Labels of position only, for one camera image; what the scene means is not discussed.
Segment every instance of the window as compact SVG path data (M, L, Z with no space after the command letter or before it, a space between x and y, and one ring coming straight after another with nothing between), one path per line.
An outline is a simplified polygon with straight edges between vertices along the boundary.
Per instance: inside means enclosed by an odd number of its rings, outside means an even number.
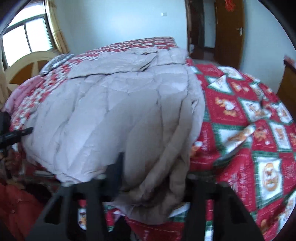
M53 40L43 1L28 4L9 24L2 37L5 67L23 56L53 48Z

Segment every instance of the person's hand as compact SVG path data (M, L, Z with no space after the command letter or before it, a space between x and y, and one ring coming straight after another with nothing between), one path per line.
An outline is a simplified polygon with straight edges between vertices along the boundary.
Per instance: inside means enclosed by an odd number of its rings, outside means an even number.
M18 172L20 168L20 160L16 157L12 148L8 150L7 157L4 157L3 153L0 153L0 160L5 163L5 167L11 173Z

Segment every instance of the red ornament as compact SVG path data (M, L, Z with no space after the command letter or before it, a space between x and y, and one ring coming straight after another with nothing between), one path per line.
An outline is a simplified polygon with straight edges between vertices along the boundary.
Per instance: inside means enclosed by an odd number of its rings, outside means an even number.
M233 0L225 0L225 8L228 12L234 11L235 4L233 3Z

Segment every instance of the red cloth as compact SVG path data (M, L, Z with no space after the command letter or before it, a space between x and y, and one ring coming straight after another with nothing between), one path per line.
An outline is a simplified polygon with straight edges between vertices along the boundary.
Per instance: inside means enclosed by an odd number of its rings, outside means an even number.
M16 186L0 184L0 219L17 241L25 240L42 209L33 195Z

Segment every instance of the red and white checkered sheet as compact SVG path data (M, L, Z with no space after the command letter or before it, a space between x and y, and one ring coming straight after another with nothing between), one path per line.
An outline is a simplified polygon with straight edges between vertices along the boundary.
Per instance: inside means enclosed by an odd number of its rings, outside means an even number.
M62 82L72 66L95 59L102 51L124 51L129 46L160 43L176 46L172 38L142 39L103 47L79 55L46 76L13 115L12 129L23 126L29 115ZM230 67L194 65L206 101L201 135L192 147L190 170L210 171L216 181L235 190L260 227L266 241L283 227L296 203L296 125L285 106L259 80ZM114 210L106 207L108 227ZM126 218L142 240L180 240L187 212L162 225L149 226ZM205 240L213 235L213 203L207 202Z

